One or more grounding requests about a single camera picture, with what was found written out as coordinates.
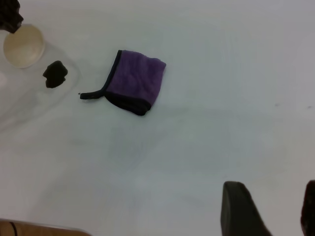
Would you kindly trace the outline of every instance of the black sponge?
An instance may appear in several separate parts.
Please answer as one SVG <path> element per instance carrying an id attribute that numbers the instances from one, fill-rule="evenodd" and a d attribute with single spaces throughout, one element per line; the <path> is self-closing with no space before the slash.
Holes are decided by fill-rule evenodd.
<path id="1" fill-rule="evenodd" d="M 50 64 L 43 74 L 43 76 L 47 79 L 46 87 L 51 89 L 58 87 L 65 81 L 65 76 L 67 74 L 68 70 L 61 61 L 57 60 Z"/>
<path id="2" fill-rule="evenodd" d="M 306 186 L 301 226 L 305 236 L 315 235 L 315 180 L 311 180 Z"/>
<path id="3" fill-rule="evenodd" d="M 223 185 L 221 229 L 223 236 L 271 236 L 250 192 L 240 182 Z"/>

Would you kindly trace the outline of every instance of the black object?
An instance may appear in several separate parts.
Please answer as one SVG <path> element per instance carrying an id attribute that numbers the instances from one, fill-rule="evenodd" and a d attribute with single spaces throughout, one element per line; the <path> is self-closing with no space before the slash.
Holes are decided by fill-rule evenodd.
<path id="1" fill-rule="evenodd" d="M 0 0 L 0 30 L 15 33 L 21 26 L 23 17 L 19 14 L 17 0 Z"/>
<path id="2" fill-rule="evenodd" d="M 250 192 L 240 182 L 223 185 L 221 229 L 223 236 L 271 236 Z"/>
<path id="3" fill-rule="evenodd" d="M 58 87 L 65 81 L 65 76 L 67 74 L 68 70 L 65 68 L 61 61 L 58 60 L 50 64 L 43 74 L 43 76 L 47 79 L 46 87 Z"/>
<path id="4" fill-rule="evenodd" d="M 18 236 L 18 232 L 16 230 L 16 227 L 15 227 L 15 224 L 13 222 L 10 222 L 12 228 L 13 228 L 13 231 L 14 231 L 14 236 Z"/>
<path id="5" fill-rule="evenodd" d="M 306 186 L 301 226 L 305 236 L 315 235 L 315 180 L 311 180 Z"/>

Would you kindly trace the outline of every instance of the white bowl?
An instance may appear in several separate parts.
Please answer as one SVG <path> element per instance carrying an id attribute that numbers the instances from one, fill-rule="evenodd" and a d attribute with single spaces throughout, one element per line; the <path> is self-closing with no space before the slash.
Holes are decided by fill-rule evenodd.
<path id="1" fill-rule="evenodd" d="M 41 58 L 44 49 L 44 37 L 33 25 L 22 25 L 14 34 L 9 33 L 3 43 L 4 57 L 17 68 L 33 65 Z"/>

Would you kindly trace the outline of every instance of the microfiber cloth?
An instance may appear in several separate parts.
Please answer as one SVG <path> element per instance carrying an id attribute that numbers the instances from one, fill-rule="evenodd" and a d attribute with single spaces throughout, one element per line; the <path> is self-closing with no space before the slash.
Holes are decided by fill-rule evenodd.
<path id="1" fill-rule="evenodd" d="M 165 67 L 159 59 L 119 50 L 104 87 L 81 93 L 80 99 L 105 96 L 115 106 L 143 116 L 158 97 Z"/>

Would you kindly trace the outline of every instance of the purple towel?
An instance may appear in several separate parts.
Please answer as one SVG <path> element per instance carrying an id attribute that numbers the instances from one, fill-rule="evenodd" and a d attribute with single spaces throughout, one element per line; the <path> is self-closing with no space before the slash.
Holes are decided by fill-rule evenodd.
<path id="1" fill-rule="evenodd" d="M 105 96 L 115 106 L 143 116 L 158 97 L 165 67 L 159 59 L 119 50 L 104 87 L 82 93 L 80 98 Z"/>

